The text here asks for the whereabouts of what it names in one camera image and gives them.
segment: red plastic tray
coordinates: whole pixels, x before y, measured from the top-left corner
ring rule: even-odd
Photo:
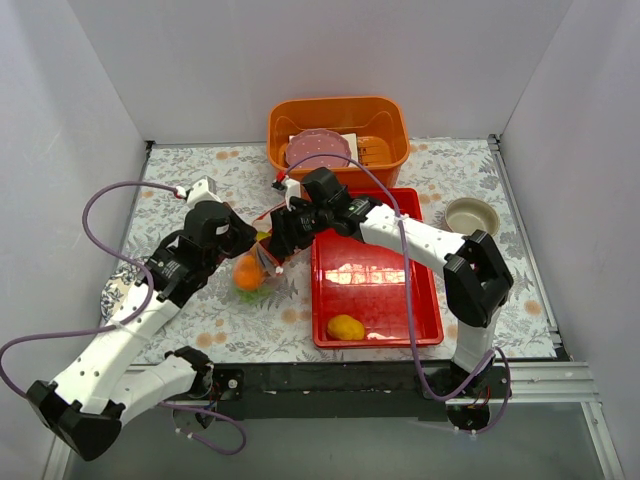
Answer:
[[[411,188],[390,189],[402,213],[422,220],[418,194]],[[380,190],[353,190],[389,204]],[[363,245],[333,231],[318,235],[311,251],[313,341],[320,348],[380,348],[409,346],[409,326],[402,255]],[[411,262],[411,297],[419,346],[442,342],[442,321],[433,273]],[[336,315],[351,315],[365,326],[364,340],[334,340],[327,323]]]

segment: red tray rim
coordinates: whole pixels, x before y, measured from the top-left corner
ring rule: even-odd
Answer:
[[[414,206],[417,206],[418,215],[414,217],[416,220],[422,221],[422,208],[420,207],[420,199],[418,197],[418,192],[413,188],[390,188],[389,191],[393,193],[408,193],[411,195],[411,200]],[[352,195],[367,195],[372,193],[378,193],[379,190],[376,189],[353,189],[350,190]],[[406,340],[382,340],[383,344],[378,343],[376,340],[322,340],[320,338],[320,322],[318,320],[318,314],[313,309],[314,302],[317,301],[318,296],[318,282],[319,277],[316,271],[316,262],[318,255],[318,247],[317,242],[314,240],[313,245],[311,246],[311,319],[312,319],[312,329],[313,329],[313,343],[319,347],[324,349],[339,349],[339,348],[408,348],[411,346],[411,341],[409,339]],[[436,293],[436,283],[433,278],[433,271],[430,268],[427,268],[427,277],[429,279],[429,291],[431,292],[431,300],[433,305],[436,306],[434,310],[434,317],[436,320],[436,331],[437,336],[433,338],[416,338],[416,345],[418,347],[429,347],[435,346],[442,343],[444,340],[444,331],[442,328],[442,317],[440,315],[440,306],[438,303],[438,294]]]

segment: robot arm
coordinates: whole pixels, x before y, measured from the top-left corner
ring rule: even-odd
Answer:
[[[411,218],[404,219],[404,227],[409,257],[445,280],[447,305],[459,321],[452,361],[468,374],[493,346],[494,320],[513,279],[485,232],[465,237]],[[360,232],[364,243],[402,253],[395,212],[388,205],[374,207]]]
[[[89,346],[51,382],[36,381],[27,399],[43,423],[83,459],[93,460],[115,441],[122,427],[160,401],[181,393],[194,398],[211,388],[213,365],[191,347],[169,352],[144,373],[124,374],[142,347],[207,283],[227,258],[255,243],[256,230],[215,195],[205,177],[189,190],[182,230],[171,233],[145,262],[154,280],[149,306],[122,325],[142,303],[149,286],[141,273],[121,309]]]

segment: pink plate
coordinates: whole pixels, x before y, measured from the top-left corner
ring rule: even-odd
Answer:
[[[292,165],[315,153],[336,153],[351,158],[349,142],[339,133],[324,128],[314,128],[305,130],[291,139],[287,146],[285,159],[289,165]],[[312,158],[295,168],[312,170],[318,167],[346,167],[348,164],[349,162],[340,158],[321,156]]]

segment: white wall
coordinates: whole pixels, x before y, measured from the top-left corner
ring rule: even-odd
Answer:
[[[161,143],[264,141],[290,98],[381,94],[412,136],[503,131],[571,0],[70,0]]]
[[[503,136],[570,352],[640,478],[640,1],[574,2]]]
[[[100,186],[139,177],[144,144],[66,0],[0,0],[0,111],[0,344],[95,326],[114,262],[81,233],[80,214]],[[96,208],[93,226],[111,245],[132,194]],[[87,342],[18,346],[4,364],[26,389]],[[0,478],[39,478],[51,440],[0,384]]]

